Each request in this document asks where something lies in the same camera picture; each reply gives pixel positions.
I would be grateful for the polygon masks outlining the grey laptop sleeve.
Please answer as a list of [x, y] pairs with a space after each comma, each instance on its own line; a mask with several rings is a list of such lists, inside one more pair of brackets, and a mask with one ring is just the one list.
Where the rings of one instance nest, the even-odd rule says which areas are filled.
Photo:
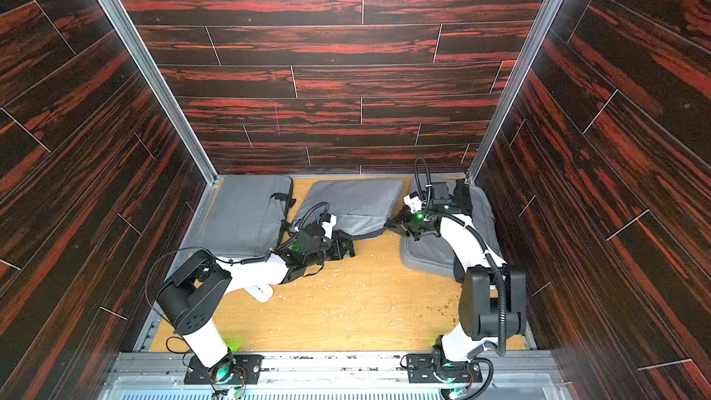
[[385, 223], [402, 201], [405, 185], [401, 181], [340, 180], [318, 181], [309, 190], [294, 224], [314, 205], [326, 202], [337, 218], [335, 231], [353, 241], [376, 238], [385, 232]]

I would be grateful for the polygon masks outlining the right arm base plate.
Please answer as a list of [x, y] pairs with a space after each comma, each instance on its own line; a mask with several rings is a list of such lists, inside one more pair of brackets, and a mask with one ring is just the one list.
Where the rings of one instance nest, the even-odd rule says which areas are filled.
[[410, 353], [401, 359], [410, 383], [466, 383], [483, 381], [478, 366], [453, 362], [433, 353]]

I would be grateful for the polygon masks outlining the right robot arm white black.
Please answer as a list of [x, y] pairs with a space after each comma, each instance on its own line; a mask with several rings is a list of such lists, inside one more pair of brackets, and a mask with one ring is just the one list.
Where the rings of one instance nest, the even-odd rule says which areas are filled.
[[413, 193], [385, 227], [430, 259], [450, 255], [461, 285], [457, 322], [438, 337], [430, 357], [410, 355], [412, 381], [479, 381], [481, 353], [507, 352], [507, 339], [527, 326], [526, 274], [499, 254], [491, 206], [483, 190], [464, 180], [433, 181], [423, 157], [415, 160]]

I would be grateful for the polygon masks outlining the grey bag with straps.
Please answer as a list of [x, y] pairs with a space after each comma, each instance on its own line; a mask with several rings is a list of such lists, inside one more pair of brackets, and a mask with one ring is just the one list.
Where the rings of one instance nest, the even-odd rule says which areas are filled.
[[[483, 237], [495, 255], [495, 260], [500, 263], [503, 259], [500, 245], [495, 231], [495, 218], [490, 202], [480, 187], [474, 183], [468, 186], [470, 211], [473, 227]], [[462, 266], [455, 262], [455, 251], [435, 233], [425, 233], [420, 240], [404, 237], [400, 243], [400, 257], [404, 266], [411, 270], [418, 270], [461, 281]]]

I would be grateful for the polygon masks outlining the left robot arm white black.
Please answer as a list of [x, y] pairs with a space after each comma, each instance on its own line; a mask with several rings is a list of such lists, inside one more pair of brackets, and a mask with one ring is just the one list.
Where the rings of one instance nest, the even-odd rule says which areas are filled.
[[297, 221], [290, 239], [265, 255], [226, 259], [200, 248], [164, 281], [157, 303], [212, 381], [227, 383], [235, 365], [233, 352], [213, 321], [222, 298], [246, 290], [265, 303], [274, 285], [309, 277], [310, 267], [322, 269], [328, 261], [343, 259], [350, 252], [339, 244], [338, 220], [329, 204], [318, 203]]

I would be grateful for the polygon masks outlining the grey laptop bag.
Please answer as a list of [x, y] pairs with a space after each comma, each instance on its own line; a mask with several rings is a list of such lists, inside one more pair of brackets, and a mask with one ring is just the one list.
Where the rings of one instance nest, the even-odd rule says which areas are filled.
[[288, 176], [226, 177], [194, 244], [223, 259], [265, 255], [281, 242], [293, 190]]

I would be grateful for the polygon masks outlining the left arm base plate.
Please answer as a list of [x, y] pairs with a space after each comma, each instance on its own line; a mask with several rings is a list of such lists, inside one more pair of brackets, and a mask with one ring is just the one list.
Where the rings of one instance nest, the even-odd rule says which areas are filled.
[[192, 357], [183, 382], [186, 385], [257, 384], [263, 357], [257, 354], [229, 354], [218, 363], [205, 367], [198, 357]]

